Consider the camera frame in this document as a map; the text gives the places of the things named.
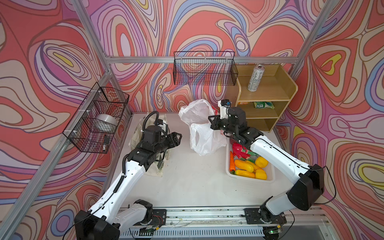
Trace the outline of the cream canvas tote bag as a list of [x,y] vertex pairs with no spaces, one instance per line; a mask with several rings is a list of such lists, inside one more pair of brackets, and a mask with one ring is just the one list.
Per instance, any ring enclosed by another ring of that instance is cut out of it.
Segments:
[[130,150],[138,150],[138,149],[144,150],[146,152],[144,156],[150,157],[149,160],[143,162],[143,165],[147,170],[145,174],[148,176],[159,177],[159,178],[163,176],[164,169],[166,168],[166,165],[171,157],[171,150],[168,149],[168,150],[165,150],[164,152],[155,152],[154,146],[157,143],[155,143],[154,145],[145,143],[142,140],[142,135],[143,135],[143,123],[145,120],[148,120],[147,122],[147,127],[148,127],[149,125],[152,125],[155,121],[160,119],[166,121],[168,124],[167,117],[165,114],[155,113],[151,115],[150,113],[147,113],[144,117],[140,118],[135,128],[135,131],[131,137],[131,140],[129,142]]

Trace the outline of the white plastic grocery bag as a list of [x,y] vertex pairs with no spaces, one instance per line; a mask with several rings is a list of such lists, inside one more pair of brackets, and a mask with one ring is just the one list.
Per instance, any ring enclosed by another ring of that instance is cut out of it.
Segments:
[[216,114],[217,111],[204,99],[193,101],[179,111],[181,121],[190,130],[190,147],[200,156],[212,155],[227,145],[223,132],[211,129],[208,117]]

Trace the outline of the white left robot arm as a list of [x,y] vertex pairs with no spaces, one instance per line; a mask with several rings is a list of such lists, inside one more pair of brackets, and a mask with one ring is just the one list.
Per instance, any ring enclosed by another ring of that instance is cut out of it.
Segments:
[[153,205],[137,200],[130,208],[120,212],[124,200],[156,161],[157,155],[180,145],[182,135],[176,132],[158,140],[142,142],[123,158],[122,173],[104,195],[88,210],[79,211],[74,227],[78,240],[117,240],[135,224],[157,227],[164,221],[153,215]]

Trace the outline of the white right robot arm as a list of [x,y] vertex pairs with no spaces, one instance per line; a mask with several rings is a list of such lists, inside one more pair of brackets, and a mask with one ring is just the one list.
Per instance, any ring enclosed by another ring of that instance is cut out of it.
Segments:
[[208,117],[211,129],[222,130],[231,139],[254,153],[259,154],[282,172],[293,186],[274,197],[270,197],[260,206],[260,215],[264,221],[285,211],[299,209],[307,211],[324,193],[324,169],[315,164],[302,162],[270,141],[261,131],[248,127],[246,122],[230,116]]

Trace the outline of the pink dragon fruit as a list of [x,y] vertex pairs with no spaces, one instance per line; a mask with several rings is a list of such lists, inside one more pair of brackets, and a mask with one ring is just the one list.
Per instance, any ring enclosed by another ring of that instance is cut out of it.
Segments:
[[249,160],[251,156],[256,156],[256,153],[248,150],[238,143],[232,144],[233,154],[237,156],[239,159]]

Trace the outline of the yellow squash upper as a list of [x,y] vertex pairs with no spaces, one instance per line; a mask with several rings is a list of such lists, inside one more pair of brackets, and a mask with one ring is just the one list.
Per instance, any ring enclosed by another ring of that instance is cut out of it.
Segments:
[[250,173],[254,172],[254,167],[249,163],[247,163],[246,161],[235,160],[234,163],[235,163],[235,166],[240,170],[244,170]]

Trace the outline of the yellow squash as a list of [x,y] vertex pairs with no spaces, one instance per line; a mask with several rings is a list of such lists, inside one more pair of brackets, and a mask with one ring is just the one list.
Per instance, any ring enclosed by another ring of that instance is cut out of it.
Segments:
[[234,163],[235,163],[235,166],[240,170],[244,170],[250,173],[254,172],[254,167],[249,163],[247,163],[246,161],[235,160]]
[[235,170],[235,175],[240,176],[240,177],[245,177],[245,178],[252,178],[255,179],[255,173],[251,173],[245,170]]

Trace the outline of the orange carrot left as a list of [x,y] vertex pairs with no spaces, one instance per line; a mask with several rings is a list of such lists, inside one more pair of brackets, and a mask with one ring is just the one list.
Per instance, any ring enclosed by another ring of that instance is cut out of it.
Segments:
[[229,171],[231,174],[234,174],[236,171],[234,154],[232,151],[230,151]]

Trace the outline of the yellow lemon upper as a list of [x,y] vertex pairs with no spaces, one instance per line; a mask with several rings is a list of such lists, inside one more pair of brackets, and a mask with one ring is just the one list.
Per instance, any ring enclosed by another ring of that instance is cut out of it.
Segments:
[[255,165],[261,169],[265,168],[268,164],[269,162],[261,156],[255,160]]

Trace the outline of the yellow lemon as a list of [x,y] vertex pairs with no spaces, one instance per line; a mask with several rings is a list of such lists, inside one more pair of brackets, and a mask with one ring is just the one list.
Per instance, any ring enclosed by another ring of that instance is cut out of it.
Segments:
[[268,164],[269,162],[261,156],[255,160],[255,165],[261,169],[265,168]]
[[267,173],[263,169],[256,169],[255,178],[259,180],[267,180]]

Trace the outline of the wooden shelf unit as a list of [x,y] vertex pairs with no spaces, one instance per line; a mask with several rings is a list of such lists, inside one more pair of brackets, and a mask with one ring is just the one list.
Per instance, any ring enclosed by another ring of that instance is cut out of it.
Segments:
[[[258,89],[250,92],[247,87],[253,65],[237,65],[238,77],[234,86],[226,88],[225,99],[231,107],[240,107],[246,113],[248,126],[271,132],[298,91],[298,86],[281,65],[265,65],[265,72]],[[238,105],[238,102],[250,102]],[[272,102],[274,109],[255,109],[253,102]]]

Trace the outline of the yellow squash lower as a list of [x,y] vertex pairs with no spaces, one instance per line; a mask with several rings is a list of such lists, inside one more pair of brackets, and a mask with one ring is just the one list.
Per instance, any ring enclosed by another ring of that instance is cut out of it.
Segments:
[[251,173],[245,170],[235,170],[235,175],[240,176],[240,177],[245,177],[245,178],[252,178],[255,179],[255,173]]

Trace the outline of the silver drink can right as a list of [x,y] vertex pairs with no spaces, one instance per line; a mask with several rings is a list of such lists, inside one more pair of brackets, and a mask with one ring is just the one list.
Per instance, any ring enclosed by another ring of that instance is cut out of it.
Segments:
[[255,92],[258,89],[261,79],[264,75],[264,72],[265,72],[265,67],[263,65],[259,64],[254,67],[253,73],[251,75],[251,78],[247,87],[249,91]]

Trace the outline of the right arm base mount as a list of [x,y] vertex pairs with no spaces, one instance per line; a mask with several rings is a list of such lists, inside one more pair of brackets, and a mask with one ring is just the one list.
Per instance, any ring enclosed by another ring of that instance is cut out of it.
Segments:
[[249,225],[284,225],[287,223],[283,213],[273,215],[266,208],[245,208],[241,217],[245,218]]

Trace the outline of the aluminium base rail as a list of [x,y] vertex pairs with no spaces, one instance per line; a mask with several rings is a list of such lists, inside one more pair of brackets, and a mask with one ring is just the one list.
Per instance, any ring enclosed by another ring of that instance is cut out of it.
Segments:
[[330,221],[321,207],[311,207],[309,211],[303,212],[297,209],[286,211],[284,216],[287,223],[284,225],[249,225],[244,214],[245,208],[258,208],[258,206],[224,206],[224,207],[169,207],[169,208],[147,208],[141,204],[134,204],[130,208],[118,210],[117,215],[109,216],[107,208],[102,207],[99,210],[89,210],[86,216],[96,217],[104,221],[110,221],[116,224],[121,232],[129,228],[143,228],[153,226],[134,226],[148,217],[154,209],[166,209],[166,224],[160,228],[192,228],[192,227],[240,227],[240,226],[261,226],[261,227],[283,227],[284,225],[329,225]]

